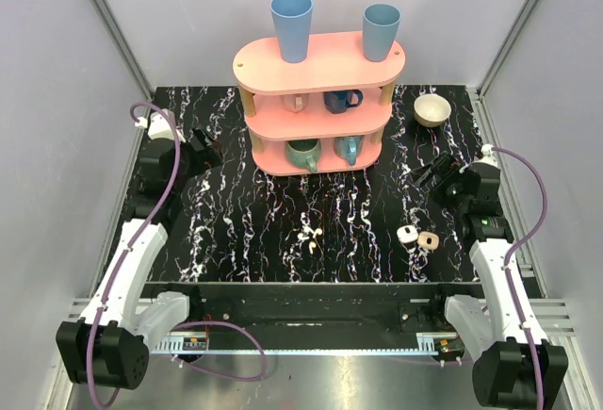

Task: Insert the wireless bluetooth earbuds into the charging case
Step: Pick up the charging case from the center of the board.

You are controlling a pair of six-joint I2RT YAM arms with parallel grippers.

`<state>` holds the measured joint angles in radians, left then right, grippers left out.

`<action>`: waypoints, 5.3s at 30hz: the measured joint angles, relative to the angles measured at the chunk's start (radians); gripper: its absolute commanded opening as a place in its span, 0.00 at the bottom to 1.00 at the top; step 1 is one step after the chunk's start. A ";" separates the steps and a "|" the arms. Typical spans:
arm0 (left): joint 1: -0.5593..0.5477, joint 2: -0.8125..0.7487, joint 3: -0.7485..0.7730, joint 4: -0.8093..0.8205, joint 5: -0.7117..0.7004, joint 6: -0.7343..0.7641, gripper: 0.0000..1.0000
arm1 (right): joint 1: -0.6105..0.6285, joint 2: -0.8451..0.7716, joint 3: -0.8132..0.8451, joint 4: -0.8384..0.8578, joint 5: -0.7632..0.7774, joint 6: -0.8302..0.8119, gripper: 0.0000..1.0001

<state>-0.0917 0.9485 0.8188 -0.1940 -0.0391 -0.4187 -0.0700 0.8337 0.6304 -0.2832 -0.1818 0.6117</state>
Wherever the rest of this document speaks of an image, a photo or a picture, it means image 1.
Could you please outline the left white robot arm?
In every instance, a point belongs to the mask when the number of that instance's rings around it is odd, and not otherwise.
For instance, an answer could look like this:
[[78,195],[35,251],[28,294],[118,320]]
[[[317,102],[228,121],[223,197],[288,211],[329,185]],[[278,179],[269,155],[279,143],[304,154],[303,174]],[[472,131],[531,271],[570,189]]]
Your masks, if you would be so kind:
[[71,382],[135,389],[151,351],[172,327],[191,331],[202,323],[202,306],[175,291],[160,292],[142,312],[137,308],[150,269],[183,208],[181,193],[188,180],[220,163],[219,144],[201,128],[180,143],[163,134],[151,136],[142,147],[139,174],[106,274],[78,319],[57,329],[57,347]]

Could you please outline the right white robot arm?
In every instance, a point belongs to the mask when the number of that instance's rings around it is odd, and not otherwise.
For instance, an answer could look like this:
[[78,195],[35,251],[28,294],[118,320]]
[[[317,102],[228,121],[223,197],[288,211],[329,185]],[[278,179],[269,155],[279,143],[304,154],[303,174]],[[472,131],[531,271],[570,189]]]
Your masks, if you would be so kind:
[[428,320],[436,330],[456,330],[473,361],[472,384],[481,406],[550,409],[568,357],[550,343],[524,288],[515,252],[526,240],[514,238],[503,213],[497,151],[486,145],[468,164],[443,153],[412,173],[418,185],[431,184],[431,199],[455,217],[485,299],[448,296],[428,307]]

